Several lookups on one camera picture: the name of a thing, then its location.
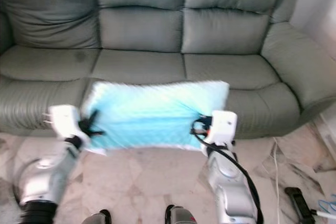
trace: robot leg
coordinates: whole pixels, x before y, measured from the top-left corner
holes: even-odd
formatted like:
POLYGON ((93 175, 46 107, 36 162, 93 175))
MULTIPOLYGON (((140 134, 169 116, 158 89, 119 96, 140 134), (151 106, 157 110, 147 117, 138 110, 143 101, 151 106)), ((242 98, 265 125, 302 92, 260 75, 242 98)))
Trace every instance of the robot leg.
POLYGON ((111 215, 106 209, 103 209, 100 212, 86 218, 82 224, 112 224, 111 215))
POLYGON ((194 216, 185 208, 169 205, 166 208, 165 224, 197 224, 194 216))

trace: white cable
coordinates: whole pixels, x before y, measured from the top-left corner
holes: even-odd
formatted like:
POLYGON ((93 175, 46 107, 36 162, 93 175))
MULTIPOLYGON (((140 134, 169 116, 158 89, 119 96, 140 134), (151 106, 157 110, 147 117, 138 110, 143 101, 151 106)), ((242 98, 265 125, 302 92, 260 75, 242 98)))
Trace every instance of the white cable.
POLYGON ((275 137, 275 147, 273 151, 273 158, 274 158, 274 165, 275 165, 275 183, 276 183, 276 188, 277 188, 277 216, 278 216, 278 224, 280 224, 280 195, 279 195, 279 173, 278 173, 278 163, 277 163, 277 149, 278 149, 278 142, 275 137))
POLYGON ((336 220, 336 215, 331 215, 326 212, 316 211, 316 215, 320 217, 336 220))

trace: white wire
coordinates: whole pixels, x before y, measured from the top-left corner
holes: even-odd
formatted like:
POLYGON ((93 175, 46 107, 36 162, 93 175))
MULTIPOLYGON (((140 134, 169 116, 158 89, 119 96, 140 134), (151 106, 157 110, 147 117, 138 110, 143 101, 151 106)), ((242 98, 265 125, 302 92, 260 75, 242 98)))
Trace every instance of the white wire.
POLYGON ((278 149, 278 141, 275 137, 275 147, 273 151, 273 158, 274 158, 274 165, 275 165, 275 183, 276 183, 276 188, 277 188, 277 215, 278 215, 278 224, 280 224, 280 195, 279 195, 279 173, 278 173, 278 163, 277 163, 277 149, 278 149))

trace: wall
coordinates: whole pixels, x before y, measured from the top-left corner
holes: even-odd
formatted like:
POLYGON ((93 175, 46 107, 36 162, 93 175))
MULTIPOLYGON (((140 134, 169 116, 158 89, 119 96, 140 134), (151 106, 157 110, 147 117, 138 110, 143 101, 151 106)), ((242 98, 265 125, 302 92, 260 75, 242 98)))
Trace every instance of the wall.
POLYGON ((336 60, 336 0, 298 0, 291 23, 336 60))

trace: sofa backrest cushion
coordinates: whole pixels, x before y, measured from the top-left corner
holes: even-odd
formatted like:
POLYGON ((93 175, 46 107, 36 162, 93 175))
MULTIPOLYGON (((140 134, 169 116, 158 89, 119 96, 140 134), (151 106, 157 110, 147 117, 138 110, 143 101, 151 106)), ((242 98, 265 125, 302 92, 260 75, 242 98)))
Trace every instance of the sofa backrest cushion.
POLYGON ((257 54, 276 0, 186 0, 182 52, 257 54))
POLYGON ((102 47, 180 52, 184 0, 98 0, 102 47))
POLYGON ((2 0, 19 45, 97 48, 96 0, 2 0))
POLYGON ((15 42, 185 54, 258 54, 296 0, 2 0, 15 42))

